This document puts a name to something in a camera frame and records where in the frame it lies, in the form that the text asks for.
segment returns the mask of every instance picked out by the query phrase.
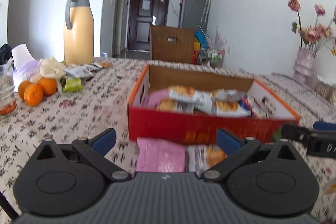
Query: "red cardboard box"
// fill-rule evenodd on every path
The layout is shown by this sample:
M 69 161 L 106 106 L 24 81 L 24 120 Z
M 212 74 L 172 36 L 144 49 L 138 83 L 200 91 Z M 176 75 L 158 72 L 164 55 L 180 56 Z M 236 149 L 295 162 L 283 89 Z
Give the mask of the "red cardboard box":
M 196 90 L 237 89 L 258 100 L 264 97 L 275 107 L 268 119 L 231 118 L 184 114 L 142 107 L 145 95 L 171 85 L 192 86 Z M 256 79 L 217 75 L 209 72 L 147 66 L 135 84 L 128 101 L 129 138 L 160 138 L 184 145 L 215 144 L 216 131 L 225 128 L 241 138 L 255 137 L 271 142 L 273 133 L 286 122 L 298 124 L 300 116 L 273 91 Z

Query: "pink vase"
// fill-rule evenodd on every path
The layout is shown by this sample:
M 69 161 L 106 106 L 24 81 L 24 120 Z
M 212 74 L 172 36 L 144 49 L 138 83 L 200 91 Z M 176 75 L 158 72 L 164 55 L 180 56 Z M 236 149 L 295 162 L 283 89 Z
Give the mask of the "pink vase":
M 306 48 L 299 47 L 293 67 L 295 72 L 293 78 L 300 84 L 305 85 L 313 74 L 314 64 L 315 54 Z

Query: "floral tablecloth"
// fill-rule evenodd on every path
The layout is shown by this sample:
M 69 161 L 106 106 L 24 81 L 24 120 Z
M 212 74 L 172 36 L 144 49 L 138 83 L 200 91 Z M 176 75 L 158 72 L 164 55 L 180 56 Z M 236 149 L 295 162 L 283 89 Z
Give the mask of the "floral tablecloth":
M 96 73 L 77 93 L 55 94 L 44 98 L 36 107 L 29 107 L 18 99 L 18 112 L 0 120 L 0 190 L 17 210 L 12 187 L 16 177 L 30 155 L 45 138 L 57 143 L 71 143 L 78 137 L 92 138 L 106 128 L 117 131 L 117 143 L 106 158 L 128 172 L 134 172 L 137 163 L 137 147 L 128 140 L 127 98 L 147 61 L 134 59 L 109 59 L 114 66 Z M 211 69 L 188 64 L 149 61 L 151 64 L 187 70 L 211 71 L 223 75 L 254 77 L 243 72 Z M 328 121 L 336 122 L 335 111 L 330 104 L 316 96 L 307 87 L 282 75 L 258 76 L 301 114 L 301 124 L 311 127 L 328 113 Z M 321 189 L 336 176 L 334 160 L 308 157 L 302 145 L 295 143 L 300 154 L 315 174 Z M 320 194 L 312 215 L 325 223 L 336 221 L 333 209 L 335 194 Z M 0 224 L 9 223 L 7 215 L 0 211 Z

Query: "door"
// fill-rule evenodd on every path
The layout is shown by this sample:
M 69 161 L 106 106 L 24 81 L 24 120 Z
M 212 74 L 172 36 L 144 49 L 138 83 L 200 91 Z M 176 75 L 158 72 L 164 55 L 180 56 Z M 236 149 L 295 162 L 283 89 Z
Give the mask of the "door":
M 129 50 L 150 50 L 150 25 L 166 25 L 168 3 L 169 0 L 131 0 Z
M 121 51 L 121 42 L 122 42 L 122 26 L 123 26 L 123 15 L 124 15 L 124 7 L 125 7 L 125 0 L 115 0 L 116 8 L 115 8 L 115 16 L 114 16 L 114 32 L 113 32 L 113 42 L 112 42 L 112 49 L 113 55 L 118 56 L 120 55 Z

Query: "brown chair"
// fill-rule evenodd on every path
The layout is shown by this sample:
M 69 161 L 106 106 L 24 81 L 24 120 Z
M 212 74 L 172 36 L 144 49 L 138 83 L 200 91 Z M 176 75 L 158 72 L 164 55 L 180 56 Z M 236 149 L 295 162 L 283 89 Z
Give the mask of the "brown chair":
M 193 30 L 151 25 L 150 36 L 152 60 L 193 63 Z

